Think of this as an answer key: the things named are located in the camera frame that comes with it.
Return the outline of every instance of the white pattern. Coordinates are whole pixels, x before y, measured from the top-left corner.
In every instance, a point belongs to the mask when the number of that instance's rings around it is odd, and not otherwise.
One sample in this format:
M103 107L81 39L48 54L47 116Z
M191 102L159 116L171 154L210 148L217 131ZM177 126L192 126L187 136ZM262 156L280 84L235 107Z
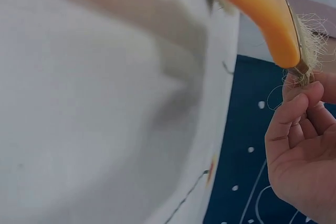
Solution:
M262 164L261 168L260 168L260 171L259 171L259 174L258 174L258 176L257 176L257 179L256 179L256 181L254 182L254 185L253 185L253 187L252 187L252 191L251 191L251 193L250 193L250 196L248 197L248 200L247 200L246 206L245 206L245 208L244 208L244 211L243 211L243 213L242 213L242 215L241 215L239 224L242 224L242 223L243 223L243 219L244 219L244 217L245 217L247 208L248 208L248 206L249 206L250 203L251 203L252 196L253 196L253 194L254 194L254 191L256 190L257 184L258 184L258 182L259 182L259 180L260 180L260 177L261 177L261 175L262 175L262 172L264 171L264 168L265 168L266 164L267 164L267 161L265 160L264 163Z
M264 101L258 102L258 106L262 110L265 107L265 102Z
M256 205L255 205L255 212L256 212L256 216L257 216L257 219L259 221L260 224L264 224L264 222L262 221L260 215L259 215L259 201L260 201L260 198L261 198L261 195L263 194L263 192L268 189L268 188L271 188L271 186L266 186L263 190L260 191L258 197L257 197L257 200L256 200Z

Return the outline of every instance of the finger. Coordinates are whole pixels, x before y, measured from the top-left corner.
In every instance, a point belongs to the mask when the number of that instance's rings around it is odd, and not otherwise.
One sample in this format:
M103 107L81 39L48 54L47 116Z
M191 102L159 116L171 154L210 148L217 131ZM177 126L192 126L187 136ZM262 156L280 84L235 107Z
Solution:
M282 98L285 99L285 96L289 91L291 91L294 88L297 88L299 86L297 77L292 75L291 73L288 73L284 85L282 86Z
M336 124L336 119L324 107L323 102L319 102L314 107L309 108L307 116L319 135L322 135L329 127Z
M309 100L309 107L314 107L323 96L323 86L320 82L313 82L305 87L296 87L289 90L286 94L284 94L284 101L290 101L298 94L304 93ZM307 118L306 114L303 114L301 120L299 122L302 132L304 134L304 139L313 138L318 136L317 131L315 130L314 125ZM297 131L297 127L292 127L290 131ZM289 134L289 146L291 148L297 146L302 140L302 138L294 137L295 134Z
M315 81L319 81L324 87L323 102L336 104L336 74L314 72Z
M310 122L310 120L307 118L307 114L303 114L301 116L301 120L299 122L303 134L304 134L304 139L309 139L309 138L314 138L317 137L319 134L317 133L314 125ZM295 147L299 144L294 138L290 138L290 141L292 142L290 144L291 147Z
M301 93L293 100L284 102L274 113L265 135L268 164L290 149L288 135L292 123L307 110L308 97Z
M305 132L300 124L301 118L297 118L291 125L288 133L289 148L292 149L306 139Z
M283 96L284 101L290 101L300 93L304 93L309 100L309 107L314 107L323 96L324 88L319 82L313 82L305 87L295 87L291 90L286 91Z

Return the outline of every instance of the navy fabric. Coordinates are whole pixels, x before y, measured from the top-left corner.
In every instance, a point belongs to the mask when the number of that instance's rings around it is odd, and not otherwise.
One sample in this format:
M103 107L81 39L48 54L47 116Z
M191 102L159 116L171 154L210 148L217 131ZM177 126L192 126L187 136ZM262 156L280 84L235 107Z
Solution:
M266 100L275 87L282 85L283 75L274 63L237 57L224 140L204 224L315 223L276 197L268 188L267 167L262 169L266 160L264 136L273 115ZM260 101L265 102L263 109L258 106ZM275 108L281 101L279 87L271 93L269 106ZM334 105L326 107L336 115Z

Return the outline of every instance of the orange mark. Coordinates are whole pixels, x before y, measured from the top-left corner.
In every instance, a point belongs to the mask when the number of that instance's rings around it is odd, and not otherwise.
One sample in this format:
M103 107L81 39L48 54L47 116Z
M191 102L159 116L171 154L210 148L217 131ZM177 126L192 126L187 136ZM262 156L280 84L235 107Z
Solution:
M215 168L215 162L216 162L216 157L213 156L212 161L211 161L211 165L209 168L209 173L208 173L208 179L206 181L206 186L208 186L208 184L210 183L213 173L214 173L214 168Z

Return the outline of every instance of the drawn line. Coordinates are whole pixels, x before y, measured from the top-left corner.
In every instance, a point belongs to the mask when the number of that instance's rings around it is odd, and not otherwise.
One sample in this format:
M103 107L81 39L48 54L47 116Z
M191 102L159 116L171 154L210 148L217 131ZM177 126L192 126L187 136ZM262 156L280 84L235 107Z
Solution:
M262 221L261 217L260 217L260 214L259 214L259 201L260 201L260 198L261 198L261 195L263 194L263 192L265 190L267 190L268 188L271 188L271 186L266 186L263 190L260 191L259 195L258 195L258 198L257 198L257 201L256 201L256 205L255 205L255 212L256 212L256 216L257 216L257 219L258 221L260 222L260 224L264 224L264 222Z
M293 215L293 218L290 220L290 222L288 224L292 224L296 215L298 215L299 211L297 210L296 213Z
M201 178L205 175L208 174L209 170L205 170L204 172L202 172L202 174L198 177L198 179L196 180L195 184L193 185L193 187L187 192L186 196L184 197L184 199L181 200L181 202L179 203L179 205L175 208L175 210L172 212L172 214L169 216L169 218L164 222L164 224L168 224L174 217L174 215L178 212L178 210L180 209L180 207L187 201L189 195L192 193L192 191L196 188L198 182L200 182Z
M226 70L226 72L227 72L228 74L231 74L231 75L233 76L234 72L231 72L231 71L229 70L229 68L227 67L227 64L225 63L225 61L222 61L222 64L223 64L223 67L224 67L224 69Z
M260 169L260 171L259 171L259 174L258 174L258 176L257 176L257 179L256 179L256 181L255 181L255 183L254 183L254 185L253 185L253 188L252 188L252 191L251 191L251 193L250 193L250 196L248 197L248 200L247 200L246 206L245 206L245 208L244 208L244 211L243 211L243 213L242 213L242 215L241 215L242 217L240 218L240 222L239 222L239 224L242 224L242 223L243 223L243 219L244 219L244 217L245 217L247 208L248 208L248 206L249 206L250 203L251 203L253 193L254 193L254 191L256 190L257 184L258 184L258 182L259 182L259 180L260 180L260 177L261 177L261 175L262 175L262 172L264 171L264 168L265 168L266 164L267 164L267 161L265 160L264 163L263 163L263 165L262 165L262 167L261 167L261 169Z

